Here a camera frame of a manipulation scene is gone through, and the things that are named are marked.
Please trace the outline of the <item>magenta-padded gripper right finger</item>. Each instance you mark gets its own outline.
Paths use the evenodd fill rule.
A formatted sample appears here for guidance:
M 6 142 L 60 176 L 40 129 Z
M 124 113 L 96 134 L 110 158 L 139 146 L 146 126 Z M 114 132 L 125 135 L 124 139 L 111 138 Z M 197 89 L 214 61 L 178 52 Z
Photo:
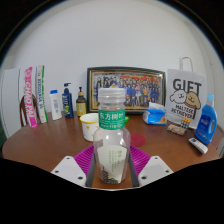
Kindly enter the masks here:
M 149 156 L 135 146 L 130 147 L 129 167 L 134 187 L 143 187 L 173 173 L 159 156 Z

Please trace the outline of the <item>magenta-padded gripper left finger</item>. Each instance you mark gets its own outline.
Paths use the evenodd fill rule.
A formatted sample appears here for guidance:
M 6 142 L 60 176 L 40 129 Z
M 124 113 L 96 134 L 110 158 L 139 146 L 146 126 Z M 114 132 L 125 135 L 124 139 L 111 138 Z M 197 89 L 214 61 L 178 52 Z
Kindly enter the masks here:
M 65 156 L 51 173 L 76 185 L 91 187 L 94 170 L 94 148 L 89 146 L 75 156 Z

